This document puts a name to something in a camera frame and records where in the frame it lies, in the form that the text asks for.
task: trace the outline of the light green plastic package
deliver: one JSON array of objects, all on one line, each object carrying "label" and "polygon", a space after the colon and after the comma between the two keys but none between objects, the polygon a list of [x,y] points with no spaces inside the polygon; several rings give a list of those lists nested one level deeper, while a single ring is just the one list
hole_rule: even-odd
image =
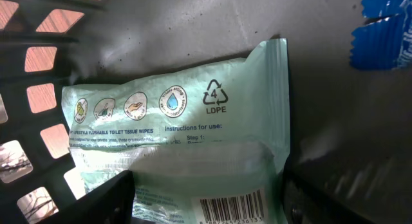
[{"label": "light green plastic package", "polygon": [[247,59],[119,86],[66,87],[62,108],[88,191],[134,172],[133,216],[284,222],[276,194],[290,150],[285,39],[260,43]]}]

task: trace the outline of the circular icon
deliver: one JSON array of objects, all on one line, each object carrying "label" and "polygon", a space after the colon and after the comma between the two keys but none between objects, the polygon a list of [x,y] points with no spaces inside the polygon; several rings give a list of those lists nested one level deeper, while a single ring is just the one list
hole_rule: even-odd
[{"label": "circular icon", "polygon": [[160,110],[171,118],[179,117],[185,111],[186,104],[186,91],[181,86],[172,86],[159,99]]},{"label": "circular icon", "polygon": [[98,121],[109,122],[116,102],[113,98],[103,98],[95,106],[95,117]]},{"label": "circular icon", "polygon": [[124,103],[124,113],[133,120],[141,120],[146,115],[147,97],[142,92],[131,95]]},{"label": "circular icon", "polygon": [[75,105],[75,121],[78,123],[83,123],[86,115],[88,113],[88,101],[85,98],[81,98],[76,102]]}]

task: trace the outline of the blue wrapper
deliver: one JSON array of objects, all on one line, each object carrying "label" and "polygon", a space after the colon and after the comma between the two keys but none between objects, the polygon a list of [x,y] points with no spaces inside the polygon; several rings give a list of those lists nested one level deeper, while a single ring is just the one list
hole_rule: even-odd
[{"label": "blue wrapper", "polygon": [[363,14],[382,18],[352,34],[351,65],[360,70],[405,68],[412,61],[410,0],[363,0]]}]

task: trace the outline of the basket hole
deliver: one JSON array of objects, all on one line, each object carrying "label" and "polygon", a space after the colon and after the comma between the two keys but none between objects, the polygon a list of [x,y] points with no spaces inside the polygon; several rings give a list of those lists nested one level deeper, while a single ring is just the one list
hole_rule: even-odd
[{"label": "basket hole", "polygon": [[30,47],[26,52],[25,72],[51,70],[56,56],[56,47]]},{"label": "basket hole", "polygon": [[40,135],[54,159],[69,153],[69,136],[63,124],[48,127]]},{"label": "basket hole", "polygon": [[0,169],[0,179],[4,183],[10,183],[33,170],[17,140],[0,145]]},{"label": "basket hole", "polygon": [[27,97],[32,113],[46,111],[57,105],[52,83],[30,86],[27,88]]},{"label": "basket hole", "polygon": [[86,191],[84,189],[84,181],[82,176],[80,175],[80,171],[77,168],[71,169],[70,171],[66,172],[64,174],[64,179],[66,180],[71,192],[77,200],[86,195]]},{"label": "basket hole", "polygon": [[4,124],[5,122],[7,122],[7,120],[8,116],[6,112],[5,103],[3,102],[3,99],[1,98],[0,94],[0,124]]},{"label": "basket hole", "polygon": [[36,32],[65,33],[83,15],[82,12],[54,9],[36,29]]},{"label": "basket hole", "polygon": [[17,206],[30,224],[50,217],[58,208],[46,188],[40,187],[17,201]]},{"label": "basket hole", "polygon": [[0,0],[0,30],[5,28],[18,7],[18,3]]}]

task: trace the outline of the dark gray surface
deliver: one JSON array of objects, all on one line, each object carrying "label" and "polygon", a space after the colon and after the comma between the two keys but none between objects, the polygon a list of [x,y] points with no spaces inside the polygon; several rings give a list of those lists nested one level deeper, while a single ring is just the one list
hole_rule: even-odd
[{"label": "dark gray surface", "polygon": [[349,66],[361,0],[103,0],[70,34],[72,82],[121,83],[246,57],[288,39],[291,167],[377,223],[405,223],[412,206],[411,71]]}]

